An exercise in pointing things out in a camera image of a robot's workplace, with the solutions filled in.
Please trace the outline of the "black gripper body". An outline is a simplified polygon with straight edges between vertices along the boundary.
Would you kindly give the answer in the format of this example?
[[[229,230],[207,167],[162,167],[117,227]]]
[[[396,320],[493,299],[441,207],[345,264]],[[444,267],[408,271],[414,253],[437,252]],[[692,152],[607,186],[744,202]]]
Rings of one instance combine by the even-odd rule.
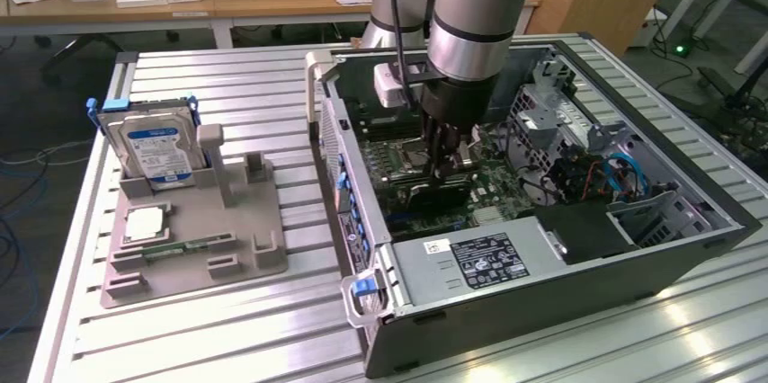
[[[445,77],[425,83],[420,98],[422,128],[448,125],[471,130],[485,115],[497,76],[479,81]]]

